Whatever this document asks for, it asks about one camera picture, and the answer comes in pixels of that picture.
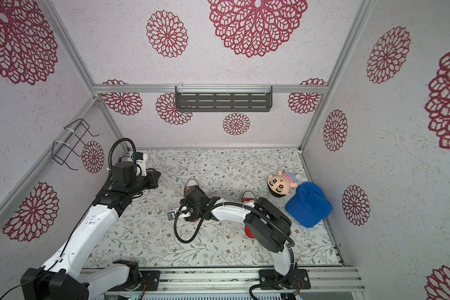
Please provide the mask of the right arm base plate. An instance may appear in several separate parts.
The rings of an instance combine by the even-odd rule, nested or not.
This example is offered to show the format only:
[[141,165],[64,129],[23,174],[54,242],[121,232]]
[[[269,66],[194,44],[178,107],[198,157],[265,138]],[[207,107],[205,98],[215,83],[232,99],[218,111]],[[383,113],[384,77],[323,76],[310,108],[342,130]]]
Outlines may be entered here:
[[259,283],[264,285],[262,290],[309,290],[311,288],[311,282],[308,276],[308,272],[305,269],[294,270],[291,275],[279,282],[283,276],[279,275],[274,269],[260,269],[259,270]]

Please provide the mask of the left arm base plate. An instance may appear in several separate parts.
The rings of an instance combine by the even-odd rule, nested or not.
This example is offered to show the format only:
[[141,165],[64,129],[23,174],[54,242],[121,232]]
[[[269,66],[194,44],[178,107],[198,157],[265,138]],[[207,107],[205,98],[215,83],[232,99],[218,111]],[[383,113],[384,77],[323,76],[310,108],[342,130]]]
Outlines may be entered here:
[[160,276],[160,271],[140,271],[139,281],[136,284],[122,284],[113,287],[109,292],[157,291]]

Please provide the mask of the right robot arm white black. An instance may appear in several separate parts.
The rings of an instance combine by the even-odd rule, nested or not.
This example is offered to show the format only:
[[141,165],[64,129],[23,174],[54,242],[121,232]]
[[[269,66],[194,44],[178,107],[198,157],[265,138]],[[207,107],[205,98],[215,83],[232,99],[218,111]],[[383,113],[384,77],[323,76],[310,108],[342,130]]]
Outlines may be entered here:
[[[298,271],[291,238],[291,220],[274,204],[263,197],[256,201],[232,202],[220,197],[207,197],[198,187],[193,186],[184,194],[179,207],[167,213],[174,222],[174,235],[182,244],[190,244],[199,233],[205,221],[235,222],[244,225],[256,241],[272,253],[274,269],[259,272],[259,284],[250,291],[292,289]],[[178,220],[198,221],[190,239],[183,239],[178,233]]]

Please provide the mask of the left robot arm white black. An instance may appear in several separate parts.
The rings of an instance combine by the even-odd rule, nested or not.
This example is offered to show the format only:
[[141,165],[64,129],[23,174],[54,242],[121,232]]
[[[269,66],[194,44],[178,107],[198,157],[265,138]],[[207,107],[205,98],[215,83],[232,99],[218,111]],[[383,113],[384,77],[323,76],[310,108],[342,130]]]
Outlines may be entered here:
[[92,300],[115,287],[137,290],[143,283],[137,262],[119,259],[88,277],[81,270],[105,232],[133,200],[158,187],[160,172],[144,167],[143,154],[127,137],[109,151],[106,182],[66,242],[41,267],[29,268],[19,288],[26,300]]

